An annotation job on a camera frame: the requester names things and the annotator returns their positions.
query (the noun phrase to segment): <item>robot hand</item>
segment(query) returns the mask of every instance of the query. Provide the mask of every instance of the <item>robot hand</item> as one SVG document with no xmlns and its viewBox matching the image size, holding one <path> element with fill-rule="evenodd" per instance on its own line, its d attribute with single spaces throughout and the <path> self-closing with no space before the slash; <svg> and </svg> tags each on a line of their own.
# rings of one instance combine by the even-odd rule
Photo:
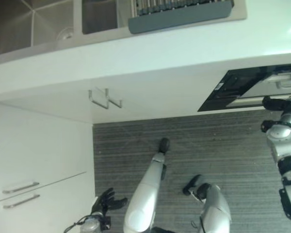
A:
<svg viewBox="0 0 291 233">
<path fill-rule="evenodd" d="M 67 233 L 77 225 L 81 225 L 80 233 L 101 233 L 104 230 L 109 230 L 111 227 L 111 218 L 106 216 L 107 211 L 120 209 L 128 202 L 127 198 L 114 200 L 114 195 L 113 188 L 109 188 L 103 192 L 92 206 L 91 213 L 66 228 L 64 233 Z"/>
<path fill-rule="evenodd" d="M 109 188 L 103 194 L 101 194 L 94 205 L 92 206 L 91 215 L 94 213 L 101 214 L 103 216 L 106 215 L 108 210 L 117 210 L 121 209 L 128 202 L 127 198 L 123 198 L 121 200 L 114 200 L 115 192 L 113 188 Z"/>
</svg>

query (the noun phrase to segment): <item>sink basin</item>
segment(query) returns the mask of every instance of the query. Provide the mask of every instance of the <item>sink basin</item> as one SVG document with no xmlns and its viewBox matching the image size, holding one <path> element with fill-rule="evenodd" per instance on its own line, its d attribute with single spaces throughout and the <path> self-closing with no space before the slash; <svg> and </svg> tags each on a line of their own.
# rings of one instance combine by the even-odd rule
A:
<svg viewBox="0 0 291 233">
<path fill-rule="evenodd" d="M 88 35 L 126 27 L 131 16 L 131 0 L 0 0 L 0 54 L 35 47 L 0 62 L 126 37 L 126 32 Z M 48 46 L 36 48 L 43 44 Z"/>
<path fill-rule="evenodd" d="M 0 54 L 72 36 L 72 0 L 0 0 Z"/>
</svg>

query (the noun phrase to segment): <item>cable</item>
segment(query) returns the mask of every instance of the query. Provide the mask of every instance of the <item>cable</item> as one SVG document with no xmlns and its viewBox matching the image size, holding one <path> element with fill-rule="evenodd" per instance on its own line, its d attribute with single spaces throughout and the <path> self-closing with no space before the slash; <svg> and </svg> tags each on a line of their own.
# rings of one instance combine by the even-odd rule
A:
<svg viewBox="0 0 291 233">
<path fill-rule="evenodd" d="M 79 221 L 73 223 L 70 227 L 67 227 L 66 230 L 64 230 L 64 233 L 67 233 L 68 231 L 70 231 L 72 228 L 74 228 L 77 225 L 83 225 L 84 222 L 89 218 L 92 217 L 92 215 L 86 215 L 84 217 L 82 217 Z"/>
</svg>

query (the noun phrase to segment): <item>cabinet door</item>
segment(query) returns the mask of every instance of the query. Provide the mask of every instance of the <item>cabinet door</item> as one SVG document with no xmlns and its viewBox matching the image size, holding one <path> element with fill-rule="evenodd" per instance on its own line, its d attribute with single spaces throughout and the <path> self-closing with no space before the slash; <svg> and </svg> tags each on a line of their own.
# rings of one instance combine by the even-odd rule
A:
<svg viewBox="0 0 291 233">
<path fill-rule="evenodd" d="M 0 200 L 91 169 L 91 124 L 0 105 Z"/>
<path fill-rule="evenodd" d="M 85 173 L 1 201 L 0 233 L 62 233 L 90 213 L 94 198 L 93 176 Z M 4 208 L 28 199 L 32 200 Z M 76 226 L 69 233 L 79 232 Z"/>
</svg>

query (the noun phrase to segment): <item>striped carpet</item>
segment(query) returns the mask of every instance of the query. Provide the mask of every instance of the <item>striped carpet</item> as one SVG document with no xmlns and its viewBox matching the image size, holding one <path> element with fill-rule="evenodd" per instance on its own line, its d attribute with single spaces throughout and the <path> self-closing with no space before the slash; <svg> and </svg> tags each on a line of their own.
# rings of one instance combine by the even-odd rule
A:
<svg viewBox="0 0 291 233">
<path fill-rule="evenodd" d="M 280 176 L 260 132 L 280 113 L 248 111 L 94 125 L 96 194 L 114 187 L 131 199 L 162 137 L 171 140 L 155 226 L 195 233 L 201 204 L 182 195 L 196 174 L 222 189 L 232 214 L 231 233 L 291 233 L 282 210 Z M 109 212 L 110 233 L 122 233 L 126 208 Z"/>
</svg>

